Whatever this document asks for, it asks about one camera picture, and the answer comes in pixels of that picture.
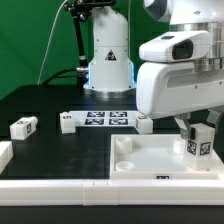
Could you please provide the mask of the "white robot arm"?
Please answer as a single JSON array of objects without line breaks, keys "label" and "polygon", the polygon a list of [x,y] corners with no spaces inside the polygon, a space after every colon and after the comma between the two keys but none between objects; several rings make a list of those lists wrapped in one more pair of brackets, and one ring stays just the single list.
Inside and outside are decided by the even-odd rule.
[{"label": "white robot arm", "polygon": [[224,0],[136,0],[123,19],[93,8],[94,56],[84,88],[107,97],[134,90],[137,110],[173,116],[191,137],[188,115],[224,106]]}]

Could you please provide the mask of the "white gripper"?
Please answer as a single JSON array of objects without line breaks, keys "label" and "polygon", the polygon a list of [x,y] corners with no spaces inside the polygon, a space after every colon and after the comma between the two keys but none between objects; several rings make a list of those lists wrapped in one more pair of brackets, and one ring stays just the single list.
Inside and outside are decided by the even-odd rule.
[{"label": "white gripper", "polygon": [[[182,113],[224,105],[224,70],[196,72],[192,62],[146,62],[138,71],[136,105],[152,119],[175,115],[181,138],[188,140],[190,115]],[[210,110],[207,122],[217,128],[222,115]]]}]

